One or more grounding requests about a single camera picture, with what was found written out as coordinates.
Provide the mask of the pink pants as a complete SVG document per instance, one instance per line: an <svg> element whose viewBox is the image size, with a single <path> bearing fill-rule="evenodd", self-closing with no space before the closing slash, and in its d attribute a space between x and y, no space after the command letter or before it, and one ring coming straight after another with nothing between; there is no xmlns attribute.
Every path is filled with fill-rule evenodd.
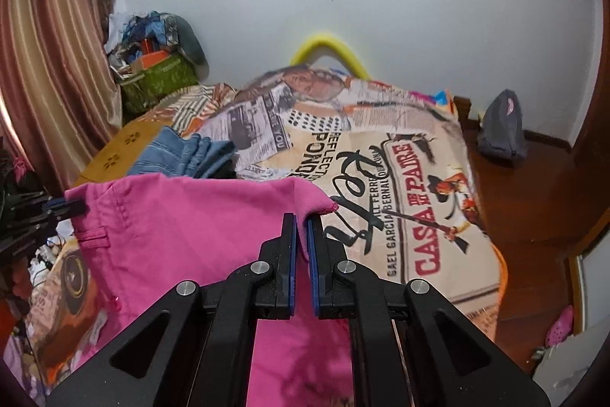
<svg viewBox="0 0 610 407"><path fill-rule="evenodd" d="M108 319L104 346L184 280L209 285L257 258L285 214L304 222L336 203L300 178L269 182L130 175L67 191L87 203L72 226ZM297 260L296 312L257 326L251 406L348 406L350 338L343 321L314 315L304 257Z"/></svg>

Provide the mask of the cardboard piece with flowers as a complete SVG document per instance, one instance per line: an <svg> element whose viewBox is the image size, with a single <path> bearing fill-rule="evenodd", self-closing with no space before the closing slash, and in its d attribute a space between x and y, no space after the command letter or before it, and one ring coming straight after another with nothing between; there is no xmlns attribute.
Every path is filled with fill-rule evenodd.
<svg viewBox="0 0 610 407"><path fill-rule="evenodd" d="M169 124L167 120L131 121L99 151L79 174L72 187L86 183L105 183L125 177L145 147Z"/></svg>

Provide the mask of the striped brown curtain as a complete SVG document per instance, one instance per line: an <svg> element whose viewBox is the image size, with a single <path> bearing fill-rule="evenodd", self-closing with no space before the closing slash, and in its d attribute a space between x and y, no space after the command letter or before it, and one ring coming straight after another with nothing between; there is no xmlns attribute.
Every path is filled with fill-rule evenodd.
<svg viewBox="0 0 610 407"><path fill-rule="evenodd" d="M1 130L55 195L122 124L104 45L115 0L1 0Z"/></svg>

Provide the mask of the folded blue jeans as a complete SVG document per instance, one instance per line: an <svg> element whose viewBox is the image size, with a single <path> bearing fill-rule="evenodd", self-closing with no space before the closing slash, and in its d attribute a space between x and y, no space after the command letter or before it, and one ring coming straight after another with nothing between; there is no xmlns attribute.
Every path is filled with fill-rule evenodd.
<svg viewBox="0 0 610 407"><path fill-rule="evenodd" d="M138 156L127 174L235 179L236 152L237 148L230 140L212 140L199 133L183 138L173 128L163 127Z"/></svg>

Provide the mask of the printed beige bed blanket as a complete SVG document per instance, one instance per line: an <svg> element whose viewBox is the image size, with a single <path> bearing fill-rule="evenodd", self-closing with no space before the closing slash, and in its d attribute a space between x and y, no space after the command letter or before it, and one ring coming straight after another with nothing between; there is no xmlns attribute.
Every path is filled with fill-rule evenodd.
<svg viewBox="0 0 610 407"><path fill-rule="evenodd" d="M477 206L450 94L295 66L239 91L185 88L135 120L233 142L237 178L202 180L313 183L336 203L321 227L348 258L395 283L430 281L495 336L508 271ZM31 296L27 317L1 311L4 363L36 402L102 349L108 319L72 220L59 230L52 260L18 272Z"/></svg>

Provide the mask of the pink slipper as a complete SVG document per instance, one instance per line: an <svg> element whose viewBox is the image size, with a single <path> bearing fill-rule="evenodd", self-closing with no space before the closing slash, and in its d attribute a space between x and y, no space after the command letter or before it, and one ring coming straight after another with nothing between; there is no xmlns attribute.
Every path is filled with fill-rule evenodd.
<svg viewBox="0 0 610 407"><path fill-rule="evenodd" d="M566 306L562 313L553 322L545 337L545 346L551 348L559 345L569 337L574 324L574 308Z"/></svg>

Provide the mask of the green basket with clothes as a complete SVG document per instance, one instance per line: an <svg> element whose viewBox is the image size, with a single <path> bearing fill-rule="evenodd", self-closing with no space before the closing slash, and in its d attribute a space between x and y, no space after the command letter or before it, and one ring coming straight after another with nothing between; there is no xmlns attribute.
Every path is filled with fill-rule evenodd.
<svg viewBox="0 0 610 407"><path fill-rule="evenodd" d="M131 116L142 115L162 98L197 84L197 70L207 64L192 26L168 12L111 14L104 50Z"/></svg>

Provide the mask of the grey backpack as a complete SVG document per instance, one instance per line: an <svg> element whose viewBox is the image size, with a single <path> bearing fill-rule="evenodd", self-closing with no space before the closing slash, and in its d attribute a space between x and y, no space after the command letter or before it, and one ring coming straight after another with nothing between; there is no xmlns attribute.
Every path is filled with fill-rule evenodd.
<svg viewBox="0 0 610 407"><path fill-rule="evenodd" d="M504 162L526 158L522 109L514 91L506 89L493 99L483 115L477 146L481 154Z"/></svg>

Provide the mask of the yellow curved headboard tube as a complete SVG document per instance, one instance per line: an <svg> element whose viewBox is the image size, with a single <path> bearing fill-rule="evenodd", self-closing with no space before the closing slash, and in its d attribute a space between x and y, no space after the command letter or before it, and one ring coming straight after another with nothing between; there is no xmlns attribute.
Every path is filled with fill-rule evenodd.
<svg viewBox="0 0 610 407"><path fill-rule="evenodd" d="M328 56L336 60L357 79L371 80L369 72L352 49L330 32L318 32L307 37L292 55L289 65L302 65L317 56Z"/></svg>

